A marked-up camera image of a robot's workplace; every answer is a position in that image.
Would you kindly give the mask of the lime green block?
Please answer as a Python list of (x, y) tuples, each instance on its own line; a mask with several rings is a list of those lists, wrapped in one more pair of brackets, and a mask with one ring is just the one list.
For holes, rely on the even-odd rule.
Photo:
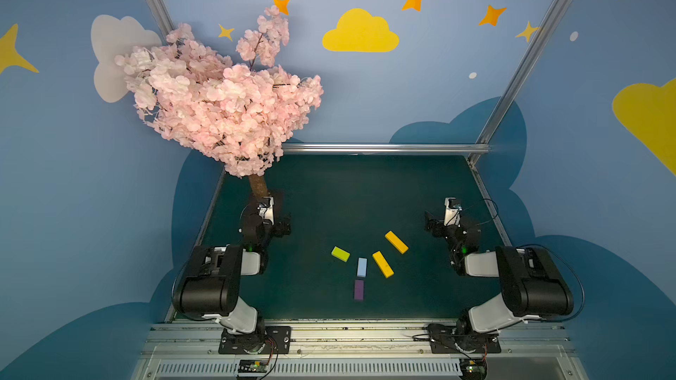
[(350, 258), (350, 253), (335, 246), (331, 252), (331, 255), (342, 262), (347, 262)]

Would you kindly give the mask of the light blue block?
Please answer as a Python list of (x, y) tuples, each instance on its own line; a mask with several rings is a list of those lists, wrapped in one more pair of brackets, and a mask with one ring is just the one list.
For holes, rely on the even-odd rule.
[(367, 276), (368, 260), (366, 258), (359, 258), (357, 260), (357, 277), (366, 278)]

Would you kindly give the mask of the purple block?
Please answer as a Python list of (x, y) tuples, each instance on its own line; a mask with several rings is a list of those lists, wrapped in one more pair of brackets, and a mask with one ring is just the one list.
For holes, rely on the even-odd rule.
[(354, 283), (354, 300), (361, 302), (364, 300), (364, 281), (361, 279), (355, 280)]

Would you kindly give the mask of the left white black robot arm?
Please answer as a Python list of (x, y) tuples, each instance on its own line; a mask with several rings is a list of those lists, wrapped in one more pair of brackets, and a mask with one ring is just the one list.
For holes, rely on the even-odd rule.
[(240, 295), (241, 279), (260, 276), (269, 265), (271, 239), (292, 232), (289, 216), (260, 205), (244, 215), (243, 240), (226, 246), (196, 246), (173, 286), (177, 313), (223, 328), (220, 355), (287, 355), (290, 327), (267, 327), (262, 313)]

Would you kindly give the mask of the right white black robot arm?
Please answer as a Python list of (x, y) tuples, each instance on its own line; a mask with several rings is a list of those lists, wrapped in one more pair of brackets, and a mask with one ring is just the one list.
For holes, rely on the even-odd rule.
[(424, 214), (424, 230), (445, 239), (452, 268), (460, 276), (495, 278), (500, 292), (461, 313), (455, 325), (429, 324), (435, 353), (498, 352), (498, 335), (508, 327), (550, 316), (570, 316), (574, 297), (549, 252), (539, 247), (497, 246), (481, 253), (482, 229), (447, 209), (443, 219)]

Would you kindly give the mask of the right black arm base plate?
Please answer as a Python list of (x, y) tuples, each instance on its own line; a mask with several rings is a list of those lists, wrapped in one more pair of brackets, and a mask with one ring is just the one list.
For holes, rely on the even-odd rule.
[(500, 354), (501, 345), (496, 334), (457, 332), (454, 325), (429, 324), (426, 332), (433, 354)]

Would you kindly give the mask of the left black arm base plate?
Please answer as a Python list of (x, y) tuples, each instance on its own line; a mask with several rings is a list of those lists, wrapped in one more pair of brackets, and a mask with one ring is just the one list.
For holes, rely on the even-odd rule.
[(220, 355), (288, 355), (291, 327), (260, 325), (251, 334), (232, 334), (223, 330), (218, 347)]

